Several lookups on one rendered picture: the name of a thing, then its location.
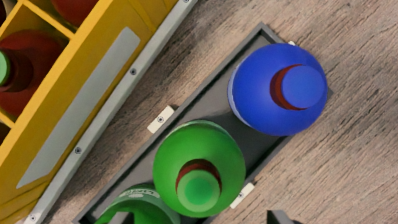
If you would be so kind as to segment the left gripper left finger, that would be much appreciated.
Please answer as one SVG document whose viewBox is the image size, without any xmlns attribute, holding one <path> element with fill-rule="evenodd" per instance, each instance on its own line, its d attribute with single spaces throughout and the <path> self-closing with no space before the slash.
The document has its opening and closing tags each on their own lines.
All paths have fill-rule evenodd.
<svg viewBox="0 0 398 224">
<path fill-rule="evenodd" d="M 117 212 L 109 223 L 103 224 L 135 224 L 133 212 Z"/>
</svg>

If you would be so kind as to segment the grey rectangular tray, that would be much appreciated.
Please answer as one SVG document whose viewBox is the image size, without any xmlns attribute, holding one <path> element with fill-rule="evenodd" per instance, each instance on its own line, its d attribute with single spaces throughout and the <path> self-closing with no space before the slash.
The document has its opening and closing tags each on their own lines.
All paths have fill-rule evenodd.
<svg viewBox="0 0 398 224">
<path fill-rule="evenodd" d="M 127 188 L 141 184 L 154 186 L 152 167 L 159 146 L 176 127 L 191 120 L 214 122 L 235 140 L 246 166 L 244 189 L 296 135 L 271 136 L 259 132 L 240 121 L 228 102 L 227 86 L 235 68 L 258 48 L 273 43 L 284 42 L 261 21 L 71 222 L 94 224 L 114 199 Z"/>
</svg>

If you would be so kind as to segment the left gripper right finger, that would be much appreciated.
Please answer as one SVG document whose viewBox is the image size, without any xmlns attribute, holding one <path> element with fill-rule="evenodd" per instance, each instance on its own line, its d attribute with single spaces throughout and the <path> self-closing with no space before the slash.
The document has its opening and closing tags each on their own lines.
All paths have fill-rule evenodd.
<svg viewBox="0 0 398 224">
<path fill-rule="evenodd" d="M 297 220 L 291 220 L 284 210 L 267 210 L 266 224 L 304 224 Z"/>
</svg>

